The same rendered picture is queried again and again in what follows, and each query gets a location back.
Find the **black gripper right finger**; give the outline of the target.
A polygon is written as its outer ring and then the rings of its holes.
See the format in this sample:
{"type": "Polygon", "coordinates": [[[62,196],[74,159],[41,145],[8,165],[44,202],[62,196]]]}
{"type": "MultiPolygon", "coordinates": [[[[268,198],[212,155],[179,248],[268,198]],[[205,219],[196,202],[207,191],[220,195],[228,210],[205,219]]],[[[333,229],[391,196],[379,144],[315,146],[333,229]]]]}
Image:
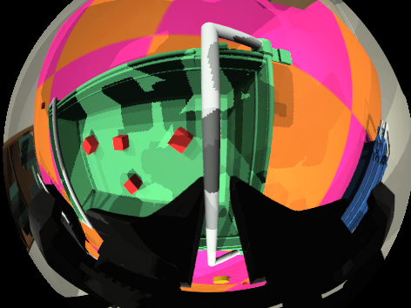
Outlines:
{"type": "Polygon", "coordinates": [[[237,176],[230,176],[230,202],[250,285],[266,282],[265,275],[303,235],[342,218],[348,199],[310,207],[288,209],[237,176]]]}

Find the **yellow short cylinder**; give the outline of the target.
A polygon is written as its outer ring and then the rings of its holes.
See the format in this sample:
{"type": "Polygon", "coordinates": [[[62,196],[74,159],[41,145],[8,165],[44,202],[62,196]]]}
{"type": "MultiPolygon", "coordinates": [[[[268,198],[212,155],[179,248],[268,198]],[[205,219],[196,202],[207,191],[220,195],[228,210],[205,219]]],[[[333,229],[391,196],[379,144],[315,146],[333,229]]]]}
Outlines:
{"type": "Polygon", "coordinates": [[[216,276],[216,277],[213,277],[213,283],[214,284],[220,284],[220,283],[227,283],[227,282],[229,282],[229,277],[228,276],[216,276]]]}

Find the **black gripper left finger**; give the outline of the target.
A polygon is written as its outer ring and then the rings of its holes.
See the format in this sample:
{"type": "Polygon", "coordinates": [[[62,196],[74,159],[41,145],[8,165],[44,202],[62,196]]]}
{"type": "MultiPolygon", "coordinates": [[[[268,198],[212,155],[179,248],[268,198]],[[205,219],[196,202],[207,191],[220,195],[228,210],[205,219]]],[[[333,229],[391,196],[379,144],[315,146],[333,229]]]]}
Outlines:
{"type": "Polygon", "coordinates": [[[86,210],[88,221],[102,240],[163,259],[181,287],[192,287],[205,214],[204,177],[147,217],[94,207],[86,210]]]}

